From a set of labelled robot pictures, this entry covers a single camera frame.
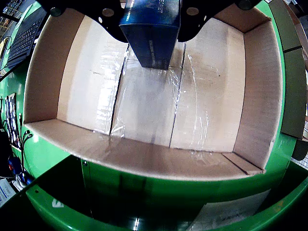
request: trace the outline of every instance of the label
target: label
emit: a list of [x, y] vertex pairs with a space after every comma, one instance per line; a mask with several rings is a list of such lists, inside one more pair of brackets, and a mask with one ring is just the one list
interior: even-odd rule
[[187, 231], [216, 229], [244, 220], [256, 213], [270, 190], [233, 201], [207, 203]]

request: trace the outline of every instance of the floor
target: floor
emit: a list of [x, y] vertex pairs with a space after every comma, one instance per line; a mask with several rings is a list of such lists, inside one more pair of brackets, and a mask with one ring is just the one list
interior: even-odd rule
[[291, 161], [293, 161], [294, 163], [300, 165], [301, 167], [303, 167], [304, 169], [308, 170], [308, 154], [305, 156], [305, 158], [301, 161], [295, 160], [293, 158], [291, 158]]

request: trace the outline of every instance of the black surface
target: black surface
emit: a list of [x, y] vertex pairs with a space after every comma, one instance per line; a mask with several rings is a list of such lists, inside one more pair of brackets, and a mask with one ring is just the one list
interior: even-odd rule
[[279, 31], [283, 52], [301, 47], [295, 26], [283, 1], [273, 0], [269, 6]]
[[306, 72], [302, 49], [284, 53], [285, 99], [281, 132], [302, 139], [306, 117]]
[[292, 157], [295, 160], [303, 160], [308, 153], [308, 142], [296, 140], [295, 148], [293, 150]]

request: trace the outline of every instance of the computer keyboard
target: computer keyboard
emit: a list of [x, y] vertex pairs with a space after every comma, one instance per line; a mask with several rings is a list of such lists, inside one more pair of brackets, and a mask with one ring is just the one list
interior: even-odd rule
[[10, 49], [9, 60], [14, 59], [16, 56], [26, 53], [31, 49], [32, 42], [34, 41], [34, 37], [38, 31], [39, 23], [41, 21], [42, 19], [37, 20], [28, 30], [15, 37]]
[[6, 64], [8, 68], [16, 66], [32, 54], [34, 40], [39, 36], [46, 19], [47, 13], [40, 7], [22, 21], [10, 47]]

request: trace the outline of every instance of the cardboard seam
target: cardboard seam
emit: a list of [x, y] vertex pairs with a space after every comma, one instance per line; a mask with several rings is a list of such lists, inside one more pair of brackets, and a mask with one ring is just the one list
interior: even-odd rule
[[121, 69], [121, 74], [119, 76], [119, 81], [118, 81], [118, 84], [117, 84], [117, 89], [116, 89], [116, 96], [115, 96], [115, 103], [114, 103], [114, 106], [113, 106], [113, 110], [112, 110], [112, 116], [111, 116], [111, 124], [110, 124], [110, 129], [109, 129], [109, 136], [111, 136], [111, 132], [112, 132], [112, 128], [113, 128], [113, 123], [114, 123], [114, 116], [115, 116], [115, 111], [116, 111], [116, 101], [117, 101], [117, 97], [119, 95], [119, 92], [120, 92], [120, 84], [121, 84], [121, 79], [122, 79], [122, 76], [123, 76], [123, 71], [124, 71], [124, 68], [127, 64], [127, 60], [128, 60], [128, 51], [129, 51], [129, 47], [130, 45], [128, 44], [127, 48], [126, 48], [126, 53], [127, 55], [124, 57], [124, 61], [123, 61], [123, 64], [122, 64], [122, 69]]
[[172, 125], [172, 130], [171, 130], [169, 147], [171, 146], [172, 135], [173, 135], [174, 125], [175, 125], [175, 119], [176, 119], [176, 116], [177, 116], [177, 111], [178, 111], [178, 106], [179, 106], [179, 101], [180, 101], [180, 89], [181, 89], [181, 84], [182, 84], [182, 75], [183, 75], [183, 67], [184, 67], [184, 61], [185, 61], [186, 45], [187, 45], [187, 43], [184, 42], [184, 51], [183, 51], [183, 57], [182, 57], [182, 63], [181, 63], [180, 84], [179, 84], [179, 90], [178, 90], [177, 105], [176, 105], [176, 109], [175, 109], [175, 112], [174, 112], [174, 119], [173, 119], [173, 125]]
[[242, 158], [243, 160], [245, 160], [246, 162], [252, 164], [253, 166], [255, 166], [256, 168], [260, 169], [260, 173], [265, 173], [266, 170], [265, 169], [261, 169], [258, 166], [256, 166], [255, 164], [251, 163], [249, 160], [247, 160], [246, 158], [242, 157], [241, 155], [237, 154], [236, 152], [233, 152], [234, 154], [236, 154], [237, 156], [239, 156], [240, 158]]

